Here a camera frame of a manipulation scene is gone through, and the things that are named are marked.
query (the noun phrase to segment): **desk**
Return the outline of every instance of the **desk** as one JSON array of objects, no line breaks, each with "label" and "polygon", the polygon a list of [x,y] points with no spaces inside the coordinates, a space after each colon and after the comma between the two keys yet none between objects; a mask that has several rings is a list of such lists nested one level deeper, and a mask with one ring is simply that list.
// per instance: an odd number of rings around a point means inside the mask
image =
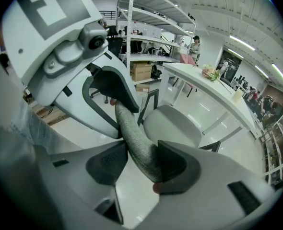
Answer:
[{"label": "desk", "polygon": [[243,128],[248,131],[255,130],[254,121],[250,115],[249,109],[244,101],[241,98],[237,103],[232,100],[232,96],[235,91],[230,88],[228,85],[223,85],[231,92],[229,92],[221,83],[218,81],[210,81],[202,76],[201,69],[194,67],[190,64],[181,64],[181,63],[163,63],[164,70],[161,75],[160,91],[159,91],[159,102],[162,101],[168,84],[169,74],[176,75],[178,78],[182,79],[178,91],[174,97],[172,105],[175,105],[182,89],[185,85],[185,82],[193,84],[196,88],[208,94],[218,103],[220,103],[225,109],[226,112],[215,121],[210,127],[203,131],[203,134],[206,135],[215,127],[217,127],[222,121],[224,121],[230,114],[233,115],[242,126],[238,127],[232,131],[229,135],[221,139],[221,142],[229,139],[231,136],[235,135]]}]

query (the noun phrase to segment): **person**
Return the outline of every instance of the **person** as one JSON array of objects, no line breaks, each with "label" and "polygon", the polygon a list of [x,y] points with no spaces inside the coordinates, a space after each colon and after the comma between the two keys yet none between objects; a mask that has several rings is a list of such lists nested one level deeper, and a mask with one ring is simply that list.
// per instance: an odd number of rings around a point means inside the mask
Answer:
[{"label": "person", "polygon": [[256,109],[258,119],[261,121],[267,111],[273,113],[277,107],[278,103],[274,102],[273,98],[270,95],[266,96],[261,105],[259,105]]},{"label": "person", "polygon": [[252,96],[252,100],[257,101],[259,94],[260,94],[260,91],[258,91],[257,93],[254,93],[253,96]]},{"label": "person", "polygon": [[106,28],[107,26],[107,23],[106,23],[106,18],[104,16],[104,14],[101,14],[102,15],[102,19],[99,20],[99,24],[103,26],[103,28]]},{"label": "person", "polygon": [[222,63],[219,65],[219,67],[221,67],[221,68],[219,69],[220,77],[221,77],[221,78],[222,78],[223,75],[226,73],[228,66],[229,66],[229,65],[228,65],[227,59],[223,59]]},{"label": "person", "polygon": [[194,43],[191,44],[190,49],[189,49],[189,55],[193,58],[194,62],[197,63],[197,57],[200,55],[200,38],[199,36],[194,36]]},{"label": "person", "polygon": [[257,89],[255,87],[251,87],[251,90],[250,90],[250,95],[248,97],[248,100],[250,101],[253,97],[253,95],[257,92]]},{"label": "person", "polygon": [[250,96],[250,92],[251,92],[251,86],[248,88],[248,90],[246,91],[246,94],[244,96],[244,100],[248,100],[248,97]]},{"label": "person", "polygon": [[258,104],[257,99],[258,99],[259,94],[260,94],[260,91],[253,93],[252,98],[249,101],[250,109],[253,110],[255,106]]},{"label": "person", "polygon": [[0,54],[0,64],[3,66],[6,74],[10,77],[10,80],[21,91],[21,93],[23,93],[23,91],[26,89],[26,86],[23,85],[23,83],[17,76],[17,73],[14,71],[7,54]]}]

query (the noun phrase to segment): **white floor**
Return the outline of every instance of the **white floor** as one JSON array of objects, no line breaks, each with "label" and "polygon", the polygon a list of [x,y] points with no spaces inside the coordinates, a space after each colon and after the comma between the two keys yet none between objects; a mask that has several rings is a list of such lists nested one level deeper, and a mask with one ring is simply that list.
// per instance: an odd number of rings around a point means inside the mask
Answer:
[{"label": "white floor", "polygon": [[[172,87],[174,81],[174,79],[169,81],[168,91],[163,100],[165,104],[169,104],[176,93],[176,86]],[[151,83],[151,90],[158,88],[159,83]],[[224,113],[224,108],[201,91],[195,92],[195,89],[187,98],[186,95],[189,90],[190,87],[185,86],[174,107],[187,115],[203,131]],[[107,114],[115,119],[114,107],[110,104],[104,104],[104,97],[101,94],[97,94],[94,100]],[[150,101],[144,117],[152,110],[153,101]],[[238,124],[233,117],[227,118],[217,128],[203,136],[200,146],[218,141],[237,127]],[[82,149],[114,141],[114,139],[99,134],[72,118],[63,120],[53,125],[52,128]],[[265,172],[263,148],[260,141],[255,140],[251,133],[241,132],[239,136],[230,138],[221,145],[219,153],[237,161],[257,175],[262,175]],[[116,184],[126,228],[136,227],[158,203],[159,196],[153,192],[152,185],[153,183],[138,170],[129,158]]]}]

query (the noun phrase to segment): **gray cloth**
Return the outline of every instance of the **gray cloth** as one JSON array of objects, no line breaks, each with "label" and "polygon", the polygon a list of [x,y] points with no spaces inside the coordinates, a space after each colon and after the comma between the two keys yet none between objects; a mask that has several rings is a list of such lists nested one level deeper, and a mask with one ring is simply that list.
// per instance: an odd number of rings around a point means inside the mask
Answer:
[{"label": "gray cloth", "polygon": [[136,118],[122,103],[115,106],[116,120],[123,139],[137,167],[154,183],[162,181],[161,168],[157,162],[157,146],[139,129]]},{"label": "gray cloth", "polygon": [[43,146],[48,154],[82,150],[42,121],[23,99],[18,110],[8,131],[23,136],[34,145]]}]

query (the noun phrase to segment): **ceiling light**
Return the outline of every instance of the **ceiling light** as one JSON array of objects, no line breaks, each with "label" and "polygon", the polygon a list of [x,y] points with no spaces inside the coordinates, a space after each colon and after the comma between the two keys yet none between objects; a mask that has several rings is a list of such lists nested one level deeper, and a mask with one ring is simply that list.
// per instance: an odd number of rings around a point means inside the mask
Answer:
[{"label": "ceiling light", "polygon": [[241,44],[247,46],[248,48],[250,48],[250,49],[252,49],[252,50],[255,50],[255,48],[251,47],[249,44],[243,42],[242,40],[240,40],[240,39],[238,39],[238,38],[236,38],[236,37],[234,37],[234,36],[231,36],[231,35],[230,35],[230,38],[232,38],[232,39],[238,41],[239,43],[241,43]]},{"label": "ceiling light", "polygon": [[280,76],[283,78],[283,74],[282,72],[280,72],[280,70],[276,67],[275,64],[272,64],[272,66],[276,69],[276,71],[280,74]]},{"label": "ceiling light", "polygon": [[202,105],[201,103],[199,103],[200,106],[202,106],[205,110],[210,111],[208,108],[206,108],[204,105]]},{"label": "ceiling light", "polygon": [[234,52],[233,50],[231,49],[228,49],[229,51],[231,51],[232,53],[236,54],[237,56],[240,56],[242,59],[244,59],[244,57],[242,57],[241,55],[239,55],[237,52]]},{"label": "ceiling light", "polygon": [[225,127],[225,128],[227,128],[227,126],[222,122],[222,125]]},{"label": "ceiling light", "polygon": [[264,71],[262,71],[260,68],[258,68],[257,66],[255,66],[256,69],[259,70],[259,72],[261,72],[266,78],[268,78],[268,76],[264,73]]}]

